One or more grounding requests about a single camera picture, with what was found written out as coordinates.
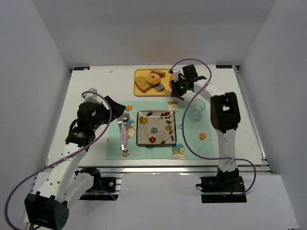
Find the steel spatula wooden handle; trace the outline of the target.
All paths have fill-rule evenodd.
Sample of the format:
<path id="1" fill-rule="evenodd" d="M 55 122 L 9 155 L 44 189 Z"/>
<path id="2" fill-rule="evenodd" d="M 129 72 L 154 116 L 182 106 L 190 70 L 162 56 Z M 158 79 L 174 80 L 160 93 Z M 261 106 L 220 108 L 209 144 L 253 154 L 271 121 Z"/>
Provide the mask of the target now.
<path id="1" fill-rule="evenodd" d="M 169 94 L 170 96 L 171 96 L 171 92 L 170 91 L 167 91 L 166 89 L 165 89 L 165 86 L 163 85 L 163 84 L 161 84 L 161 83 L 159 83 L 159 84 L 157 84 L 157 85 L 155 85 L 155 86 L 153 86 L 158 92 L 165 92 L 165 93 L 167 93 L 167 94 Z M 182 98 L 182 97 L 180 97 L 180 96 L 175 96 L 176 98 L 178 98 L 178 99 L 180 99 L 180 100 L 184 100 L 184 98 Z"/>

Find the pink sugared donut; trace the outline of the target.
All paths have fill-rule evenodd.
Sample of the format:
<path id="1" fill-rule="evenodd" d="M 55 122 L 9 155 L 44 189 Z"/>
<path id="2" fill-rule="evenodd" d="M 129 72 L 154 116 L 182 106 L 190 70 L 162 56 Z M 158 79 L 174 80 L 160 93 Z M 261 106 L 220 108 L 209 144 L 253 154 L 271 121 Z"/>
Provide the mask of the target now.
<path id="1" fill-rule="evenodd" d="M 155 85 L 160 84 L 161 77 L 160 77 L 159 74 L 153 72 L 153 73 L 150 73 L 150 74 L 147 75 L 146 80 L 147 80 L 148 84 L 155 86 Z"/>

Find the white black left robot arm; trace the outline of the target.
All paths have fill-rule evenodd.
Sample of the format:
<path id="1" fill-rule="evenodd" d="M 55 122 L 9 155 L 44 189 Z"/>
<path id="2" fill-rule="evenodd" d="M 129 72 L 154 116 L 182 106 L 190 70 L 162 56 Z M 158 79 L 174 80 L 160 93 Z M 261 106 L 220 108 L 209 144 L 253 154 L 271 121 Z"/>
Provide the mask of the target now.
<path id="1" fill-rule="evenodd" d="M 94 142 L 98 128 L 121 117 L 126 109 L 109 96 L 105 100 L 109 108 L 90 95 L 79 105 L 77 118 L 71 123 L 65 139 L 62 162 L 52 169 L 37 192 L 29 193 L 24 200 L 31 224 L 61 230 L 74 203 L 85 193 L 101 190 L 102 179 L 97 168 L 78 170 L 77 167 Z"/>

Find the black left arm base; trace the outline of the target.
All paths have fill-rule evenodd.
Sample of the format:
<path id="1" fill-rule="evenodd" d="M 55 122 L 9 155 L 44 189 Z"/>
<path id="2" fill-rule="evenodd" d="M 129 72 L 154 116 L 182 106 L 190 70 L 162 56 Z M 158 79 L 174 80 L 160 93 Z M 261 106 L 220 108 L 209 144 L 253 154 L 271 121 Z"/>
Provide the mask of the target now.
<path id="1" fill-rule="evenodd" d="M 91 201 L 115 201 L 120 191 L 120 178 L 114 176 L 103 176 L 95 167 L 86 167 L 75 171 L 75 179 L 79 174 L 89 174 L 92 178 L 92 187 L 87 189 L 80 200 Z"/>

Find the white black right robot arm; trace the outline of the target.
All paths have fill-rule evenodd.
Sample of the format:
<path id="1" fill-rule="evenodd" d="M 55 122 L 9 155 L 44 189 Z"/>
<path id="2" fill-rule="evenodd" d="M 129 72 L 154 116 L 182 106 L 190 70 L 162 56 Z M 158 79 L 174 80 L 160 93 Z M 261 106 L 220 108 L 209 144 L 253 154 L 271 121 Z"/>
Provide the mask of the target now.
<path id="1" fill-rule="evenodd" d="M 194 65 L 178 68 L 173 66 L 169 73 L 173 75 L 171 89 L 173 97 L 181 97 L 187 91 L 201 96 L 210 103 L 210 119 L 218 138 L 218 171 L 222 173 L 238 172 L 235 155 L 235 136 L 241 116 L 234 92 L 224 92 L 211 83 L 209 78 L 199 76 Z"/>

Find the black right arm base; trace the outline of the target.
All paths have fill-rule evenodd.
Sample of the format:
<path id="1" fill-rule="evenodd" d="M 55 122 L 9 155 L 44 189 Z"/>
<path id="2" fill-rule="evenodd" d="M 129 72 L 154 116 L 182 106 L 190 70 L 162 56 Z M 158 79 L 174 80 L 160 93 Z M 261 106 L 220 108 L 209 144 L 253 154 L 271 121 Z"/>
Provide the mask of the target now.
<path id="1" fill-rule="evenodd" d="M 201 191 L 203 204 L 246 203 L 245 186 L 239 170 L 222 172 L 218 170 L 216 176 L 200 177 L 196 188 Z"/>

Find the small brown bread piece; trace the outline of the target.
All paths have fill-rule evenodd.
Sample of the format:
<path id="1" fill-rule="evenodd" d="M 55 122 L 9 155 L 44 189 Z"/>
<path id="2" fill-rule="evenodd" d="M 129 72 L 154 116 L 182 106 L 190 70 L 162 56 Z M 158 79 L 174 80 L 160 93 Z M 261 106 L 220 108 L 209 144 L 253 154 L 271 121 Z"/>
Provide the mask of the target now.
<path id="1" fill-rule="evenodd" d="M 156 73 L 158 74 L 161 78 L 163 78 L 165 76 L 165 72 L 157 70 L 157 69 L 152 69 L 151 73 Z"/>

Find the sliced loaf bread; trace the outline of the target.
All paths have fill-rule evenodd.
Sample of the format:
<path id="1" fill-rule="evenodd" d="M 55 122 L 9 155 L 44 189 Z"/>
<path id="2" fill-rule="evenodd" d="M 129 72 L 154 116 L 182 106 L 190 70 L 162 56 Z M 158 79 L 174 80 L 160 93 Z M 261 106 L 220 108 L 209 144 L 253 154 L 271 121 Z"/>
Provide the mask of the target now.
<path id="1" fill-rule="evenodd" d="M 146 78 L 144 76 L 138 76 L 134 79 L 134 82 L 137 86 L 137 88 L 142 92 L 146 93 L 148 92 L 152 87 L 151 85 L 147 82 Z"/>

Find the silver fork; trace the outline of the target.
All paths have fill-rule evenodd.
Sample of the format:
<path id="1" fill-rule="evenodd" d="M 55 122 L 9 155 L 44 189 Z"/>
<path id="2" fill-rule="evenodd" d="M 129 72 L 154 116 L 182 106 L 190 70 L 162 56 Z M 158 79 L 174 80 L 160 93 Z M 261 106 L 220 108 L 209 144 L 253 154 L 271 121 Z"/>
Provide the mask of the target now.
<path id="1" fill-rule="evenodd" d="M 120 141 L 121 141 L 121 150 L 124 150 L 124 137 L 122 133 L 122 119 L 121 117 L 117 118 L 118 127 L 119 127 L 119 134 L 120 134 Z"/>

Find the yellow plastic tray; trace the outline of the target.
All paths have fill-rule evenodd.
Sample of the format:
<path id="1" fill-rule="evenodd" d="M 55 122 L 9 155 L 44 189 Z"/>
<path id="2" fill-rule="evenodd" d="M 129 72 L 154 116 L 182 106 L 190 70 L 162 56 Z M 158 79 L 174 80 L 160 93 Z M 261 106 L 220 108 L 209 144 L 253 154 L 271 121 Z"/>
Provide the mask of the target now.
<path id="1" fill-rule="evenodd" d="M 147 77 L 148 74 L 151 73 L 152 69 L 137 69 L 134 72 L 134 79 L 138 76 L 144 76 Z M 160 71 L 165 72 L 165 76 L 163 78 L 161 78 L 161 84 L 163 84 L 165 86 L 165 89 L 167 91 L 172 91 L 171 89 L 171 84 L 170 84 L 170 78 L 171 78 L 171 74 L 168 72 L 169 69 L 157 69 Z M 165 93 L 165 92 L 158 92 L 154 86 L 151 85 L 151 89 L 146 92 L 146 93 L 142 93 L 136 86 L 136 84 L 134 83 L 134 90 L 133 93 L 135 96 L 138 97 L 170 97 L 169 94 Z"/>

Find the clear drinking glass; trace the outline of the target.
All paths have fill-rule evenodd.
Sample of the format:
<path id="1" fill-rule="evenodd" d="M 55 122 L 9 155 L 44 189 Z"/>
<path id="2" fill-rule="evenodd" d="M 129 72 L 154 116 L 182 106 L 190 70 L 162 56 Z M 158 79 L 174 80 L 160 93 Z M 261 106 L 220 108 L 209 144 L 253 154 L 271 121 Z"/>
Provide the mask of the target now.
<path id="1" fill-rule="evenodd" d="M 193 119 L 199 119 L 202 116 L 205 107 L 206 105 L 204 101 L 200 99 L 194 99 L 189 106 L 191 117 Z"/>

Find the square floral ceramic plate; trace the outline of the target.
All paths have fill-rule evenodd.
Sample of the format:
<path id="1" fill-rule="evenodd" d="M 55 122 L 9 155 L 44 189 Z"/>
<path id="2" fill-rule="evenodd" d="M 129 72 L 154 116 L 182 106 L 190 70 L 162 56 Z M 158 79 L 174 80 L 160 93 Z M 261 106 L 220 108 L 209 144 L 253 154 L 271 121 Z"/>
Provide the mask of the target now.
<path id="1" fill-rule="evenodd" d="M 173 146 L 177 142 L 173 111 L 148 110 L 137 113 L 136 144 L 138 146 Z"/>

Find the dark blue table label right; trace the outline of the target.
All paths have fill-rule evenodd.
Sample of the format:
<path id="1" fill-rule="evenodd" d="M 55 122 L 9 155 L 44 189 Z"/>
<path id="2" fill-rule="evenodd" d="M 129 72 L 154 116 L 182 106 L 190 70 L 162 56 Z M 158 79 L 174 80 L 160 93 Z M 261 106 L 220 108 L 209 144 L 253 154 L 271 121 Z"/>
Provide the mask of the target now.
<path id="1" fill-rule="evenodd" d="M 218 64 L 215 65 L 217 69 L 232 69 L 232 65 L 227 65 L 227 64 Z"/>

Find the dark blue table label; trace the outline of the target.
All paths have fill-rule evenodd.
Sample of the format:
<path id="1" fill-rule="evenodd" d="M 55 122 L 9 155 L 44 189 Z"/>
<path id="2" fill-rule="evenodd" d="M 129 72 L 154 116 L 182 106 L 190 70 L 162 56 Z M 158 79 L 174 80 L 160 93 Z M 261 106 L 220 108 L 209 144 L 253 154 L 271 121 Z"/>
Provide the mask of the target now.
<path id="1" fill-rule="evenodd" d="M 89 70 L 89 69 L 90 69 L 90 67 L 87 67 L 87 66 L 85 66 L 85 67 L 74 67 L 73 68 L 74 71 L 84 71 L 84 70 Z"/>
<path id="2" fill-rule="evenodd" d="M 215 65 L 217 69 L 232 69 L 232 65 L 227 65 L 227 64 L 218 64 Z"/>

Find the dark blue table label left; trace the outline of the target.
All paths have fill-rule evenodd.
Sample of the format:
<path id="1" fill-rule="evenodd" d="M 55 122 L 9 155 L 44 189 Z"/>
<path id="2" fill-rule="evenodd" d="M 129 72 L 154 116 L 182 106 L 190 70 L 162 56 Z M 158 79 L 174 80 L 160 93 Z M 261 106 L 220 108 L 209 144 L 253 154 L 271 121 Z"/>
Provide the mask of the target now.
<path id="1" fill-rule="evenodd" d="M 84 70 L 89 70 L 89 69 L 90 69 L 90 67 L 87 67 L 87 66 L 85 66 L 85 67 L 74 67 L 73 68 L 74 71 L 84 71 Z"/>

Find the mint green cartoon placemat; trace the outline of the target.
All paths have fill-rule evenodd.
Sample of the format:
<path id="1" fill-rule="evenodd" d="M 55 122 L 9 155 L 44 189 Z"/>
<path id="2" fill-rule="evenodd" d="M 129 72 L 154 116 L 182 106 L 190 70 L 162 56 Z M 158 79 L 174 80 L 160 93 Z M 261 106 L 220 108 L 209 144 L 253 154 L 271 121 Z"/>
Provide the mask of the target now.
<path id="1" fill-rule="evenodd" d="M 127 151 L 120 146 L 119 129 L 116 123 L 108 128 L 108 141 L 106 148 L 107 160 L 195 160 L 197 157 L 191 153 L 195 151 L 204 157 L 214 157 L 211 124 L 207 110 L 204 110 L 199 119 L 193 119 L 188 110 L 183 114 L 187 102 L 185 101 L 130 101 L 127 102 L 126 111 L 130 115 L 130 128 L 128 134 Z M 138 146 L 136 144 L 137 113 L 148 110 L 173 111 L 176 120 L 177 142 L 173 146 Z"/>

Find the aluminium frame rail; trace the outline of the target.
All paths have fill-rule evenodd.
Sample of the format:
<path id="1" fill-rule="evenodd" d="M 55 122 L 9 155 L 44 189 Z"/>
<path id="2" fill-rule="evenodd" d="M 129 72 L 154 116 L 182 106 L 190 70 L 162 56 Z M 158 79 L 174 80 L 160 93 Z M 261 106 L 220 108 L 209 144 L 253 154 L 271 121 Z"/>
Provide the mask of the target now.
<path id="1" fill-rule="evenodd" d="M 257 173 L 272 173 L 268 165 L 256 166 Z M 102 173 L 216 173 L 217 167 L 100 167 Z M 252 166 L 239 166 L 241 173 L 253 173 Z"/>

